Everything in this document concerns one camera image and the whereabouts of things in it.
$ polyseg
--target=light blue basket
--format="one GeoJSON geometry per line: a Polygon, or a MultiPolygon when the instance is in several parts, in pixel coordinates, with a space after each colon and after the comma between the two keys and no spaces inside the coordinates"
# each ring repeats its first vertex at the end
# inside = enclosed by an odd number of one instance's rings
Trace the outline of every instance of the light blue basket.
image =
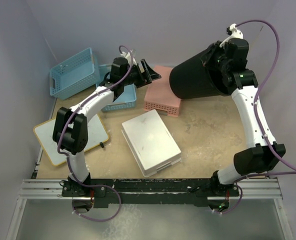
{"type": "MultiPolygon", "coordinates": [[[[104,80],[106,73],[110,72],[112,65],[104,64],[99,66],[100,82],[104,80]]],[[[129,109],[136,107],[136,87],[134,84],[127,85],[123,89],[123,93],[112,103],[105,106],[102,111],[109,112],[119,109],[129,109]]]]}
{"type": "Polygon", "coordinates": [[[100,82],[97,59],[87,48],[50,70],[50,95],[65,100],[100,82]]]}

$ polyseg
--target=wooden table surface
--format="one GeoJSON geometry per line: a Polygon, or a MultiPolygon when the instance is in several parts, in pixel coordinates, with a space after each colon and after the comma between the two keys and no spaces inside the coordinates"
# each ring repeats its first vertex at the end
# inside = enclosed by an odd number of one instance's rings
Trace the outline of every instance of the wooden table surface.
{"type": "MultiPolygon", "coordinates": [[[[95,90],[90,87],[66,100],[57,99],[53,117],[60,107],[69,108],[95,90]]],[[[141,170],[122,134],[122,123],[145,113],[147,86],[137,89],[135,108],[100,112],[110,139],[105,148],[85,153],[91,178],[143,178],[141,170]]],[[[178,117],[161,116],[181,149],[181,161],[150,178],[209,178],[214,171],[233,163],[234,154],[246,149],[244,128],[232,98],[214,96],[183,100],[178,117]]],[[[68,167],[51,165],[42,154],[38,179],[66,179],[68,167]]]]}

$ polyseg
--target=black cylindrical container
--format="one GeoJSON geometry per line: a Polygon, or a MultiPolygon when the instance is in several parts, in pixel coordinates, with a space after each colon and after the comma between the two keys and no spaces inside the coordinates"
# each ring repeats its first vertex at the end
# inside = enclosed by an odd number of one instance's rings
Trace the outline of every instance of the black cylindrical container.
{"type": "Polygon", "coordinates": [[[203,66],[201,56],[205,51],[174,67],[169,76],[170,87],[180,99],[193,99],[227,95],[220,71],[203,66]]]}

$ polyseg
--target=white box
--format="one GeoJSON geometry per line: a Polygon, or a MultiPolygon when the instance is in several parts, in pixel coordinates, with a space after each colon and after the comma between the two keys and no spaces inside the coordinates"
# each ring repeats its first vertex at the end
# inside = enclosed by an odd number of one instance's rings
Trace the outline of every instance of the white box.
{"type": "Polygon", "coordinates": [[[122,133],[145,177],[181,160],[182,151],[155,109],[123,122],[122,133]]]}

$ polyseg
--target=white wall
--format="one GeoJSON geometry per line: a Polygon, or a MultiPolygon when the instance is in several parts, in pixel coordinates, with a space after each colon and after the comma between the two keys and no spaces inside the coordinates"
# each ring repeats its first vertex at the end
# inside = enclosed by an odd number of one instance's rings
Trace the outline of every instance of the white wall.
{"type": "Polygon", "coordinates": [[[49,69],[55,59],[24,0],[0,0],[0,240],[6,238],[23,179],[40,145],[33,127],[53,105],[49,69]]]}
{"type": "MultiPolygon", "coordinates": [[[[296,166],[296,1],[279,1],[267,20],[279,33],[281,50],[277,68],[260,97],[270,129],[277,142],[286,146],[284,158],[296,166]]],[[[248,59],[249,67],[260,82],[267,74],[275,53],[275,37],[265,27],[248,59]]],[[[279,163],[274,172],[289,170],[279,163]]],[[[279,183],[296,239],[296,175],[280,176],[279,183]]]]}
{"type": "MultiPolygon", "coordinates": [[[[177,65],[226,38],[234,22],[266,18],[276,0],[27,0],[62,61],[92,47],[111,63],[124,44],[148,63],[177,65]]],[[[250,42],[259,25],[245,30],[250,42]]]]}

